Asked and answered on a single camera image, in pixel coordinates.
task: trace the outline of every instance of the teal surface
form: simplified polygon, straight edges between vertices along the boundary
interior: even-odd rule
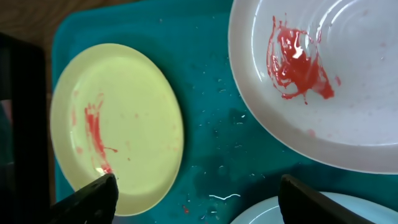
[[[82,50],[108,42],[124,44],[163,71],[183,113],[186,143],[175,185],[153,209],[116,217],[114,223],[229,223],[251,205],[277,195],[282,174],[317,190],[398,210],[398,177],[351,172],[307,159],[254,119],[229,66],[231,5],[232,0],[144,1],[72,14],[59,27],[52,52],[54,87]],[[55,173],[61,200],[73,190],[58,163]],[[231,194],[240,197],[209,196]]]

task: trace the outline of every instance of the yellow plate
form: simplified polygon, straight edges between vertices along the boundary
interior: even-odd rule
[[[115,174],[119,216],[159,203],[180,167],[183,125],[173,90],[147,57],[123,45],[90,47],[68,64],[53,95],[50,130],[74,190]]]

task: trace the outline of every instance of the teal tray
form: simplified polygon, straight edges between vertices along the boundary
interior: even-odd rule
[[[142,1],[78,12],[59,27],[52,52],[53,87],[82,50],[102,43],[124,44],[163,71],[183,113],[186,144],[171,191],[148,212],[116,217],[114,222],[229,223],[251,205],[277,195],[282,174],[292,174],[317,190],[398,210],[398,177],[351,172],[307,159],[254,119],[229,66],[231,5],[232,0]],[[58,163],[55,175],[61,200],[73,190]],[[209,197],[231,194],[240,197]]]

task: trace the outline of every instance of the brown wooden surface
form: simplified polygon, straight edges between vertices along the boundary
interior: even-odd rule
[[[51,47],[55,31],[72,12],[137,0],[1,0],[0,32],[42,47],[46,57],[47,117],[52,97]],[[55,203],[54,155],[49,134],[51,203]]]

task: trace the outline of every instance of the plate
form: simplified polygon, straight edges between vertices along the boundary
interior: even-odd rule
[[[393,0],[235,0],[229,59],[251,113],[318,162],[398,174],[396,7]]]
[[[155,64],[123,45],[90,47],[67,65],[53,94],[50,130],[74,190],[115,174],[119,216],[155,206],[180,167],[183,124],[173,90]]]
[[[363,200],[361,198],[348,195],[322,192],[328,198],[334,200],[352,212],[378,224],[398,223],[398,213],[378,205],[376,203]],[[283,224],[283,217],[280,213],[278,197],[272,197],[257,203],[240,214],[231,224],[260,224],[273,223]]]

